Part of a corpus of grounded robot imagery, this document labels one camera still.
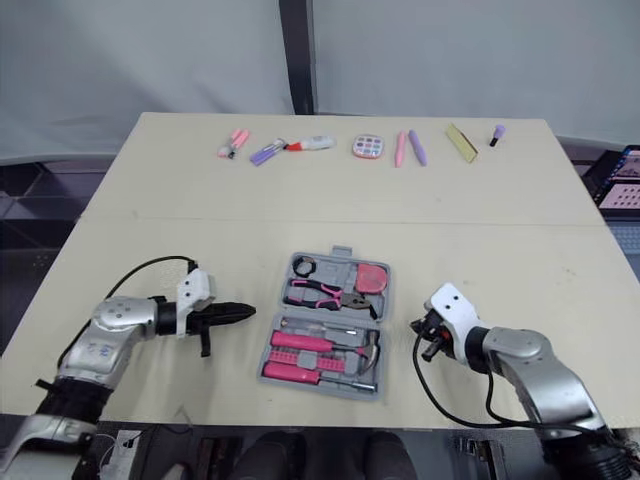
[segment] pink screwdriver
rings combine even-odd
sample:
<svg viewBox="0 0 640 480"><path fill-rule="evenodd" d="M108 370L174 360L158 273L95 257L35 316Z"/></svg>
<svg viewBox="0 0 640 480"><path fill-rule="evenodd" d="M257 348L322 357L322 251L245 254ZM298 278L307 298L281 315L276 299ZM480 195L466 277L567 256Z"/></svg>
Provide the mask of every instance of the pink screwdriver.
<svg viewBox="0 0 640 480"><path fill-rule="evenodd" d="M286 380L288 382L311 383L317 385L320 382L332 382L338 385L347 385L357 388L358 390L366 390L375 392L376 386L368 383L352 382L349 380L338 380L337 378L328 378L320 375L317 370L307 370L306 368L294 367L293 365L285 365L283 363L268 362L264 366L263 375L277 380Z"/></svg>

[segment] purple marker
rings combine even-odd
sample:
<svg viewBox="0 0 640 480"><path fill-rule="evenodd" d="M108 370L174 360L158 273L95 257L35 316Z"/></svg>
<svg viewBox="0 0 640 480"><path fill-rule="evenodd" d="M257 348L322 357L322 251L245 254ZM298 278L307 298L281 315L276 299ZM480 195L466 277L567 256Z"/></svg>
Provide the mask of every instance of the purple marker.
<svg viewBox="0 0 640 480"><path fill-rule="evenodd" d="M496 143L498 143L498 139L504 135L507 129L504 128L504 125L496 125L496 130L493 132L493 138L491 139L490 147L495 147Z"/></svg>
<svg viewBox="0 0 640 480"><path fill-rule="evenodd" d="M427 166L427 154L424 153L424 148L420 145L420 140L418 140L418 134L413 130L409 130L409 141L411 142L411 146L413 147L413 153L416 154L418 161L422 164L423 167Z"/></svg>

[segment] tool kit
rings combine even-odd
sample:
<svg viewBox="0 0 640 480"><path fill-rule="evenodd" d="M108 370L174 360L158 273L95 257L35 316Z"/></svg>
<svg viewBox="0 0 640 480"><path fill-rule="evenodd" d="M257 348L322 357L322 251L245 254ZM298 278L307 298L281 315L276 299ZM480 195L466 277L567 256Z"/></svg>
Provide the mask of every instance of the tool kit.
<svg viewBox="0 0 640 480"><path fill-rule="evenodd" d="M258 378L328 395L376 400L382 391L391 270L331 255L296 253L282 289L282 310L260 359Z"/></svg>

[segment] wooden table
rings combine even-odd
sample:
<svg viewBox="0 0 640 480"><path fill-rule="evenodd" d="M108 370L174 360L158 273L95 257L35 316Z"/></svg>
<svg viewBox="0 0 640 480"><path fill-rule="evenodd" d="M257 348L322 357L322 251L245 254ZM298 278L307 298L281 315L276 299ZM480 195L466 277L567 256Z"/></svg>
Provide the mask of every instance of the wooden table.
<svg viewBox="0 0 640 480"><path fill-rule="evenodd" d="M448 119L145 114L74 229L2 358L1 407L30 414L55 361L111 286L149 258L183 254L215 275L220 301L255 305L242 323L212 329L212 357L197 337L140 344L103 418L243 425L453 426L412 370L422 303L445 281L490 325L547 335L613 427L640 424L633 381L640 286L552 132L542 120L456 119L478 147L467 164L444 135ZM487 146L493 127L507 133ZM252 136L235 160L215 152L235 128ZM393 168L395 136L416 130L429 157L407 148ZM359 133L385 153L350 154ZM250 153L276 137L330 134L333 150L283 152L261 167ZM287 262L294 251L386 262L394 275L383 325L386 388L361 402L257 381ZM184 266L143 271L122 294L175 295ZM440 401L486 420L486 378L442 357L424 365ZM496 409L522 417L500 381Z"/></svg>

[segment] pink pliers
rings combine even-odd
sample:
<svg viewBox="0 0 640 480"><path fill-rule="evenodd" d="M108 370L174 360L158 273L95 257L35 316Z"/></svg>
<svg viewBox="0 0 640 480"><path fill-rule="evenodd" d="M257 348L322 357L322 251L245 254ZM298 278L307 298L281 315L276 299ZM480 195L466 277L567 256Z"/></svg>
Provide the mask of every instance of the pink pliers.
<svg viewBox="0 0 640 480"><path fill-rule="evenodd" d="M372 308L371 302L360 294L344 293L340 287L335 285L327 285L317 280L298 280L290 279L289 285L292 287L311 288L319 292L326 293L329 298L320 300L303 300L297 297L285 297L283 302L287 305L297 305L307 308L326 308L327 310L340 310L342 307L353 308L356 310L368 309L371 316L375 319L377 315Z"/></svg>

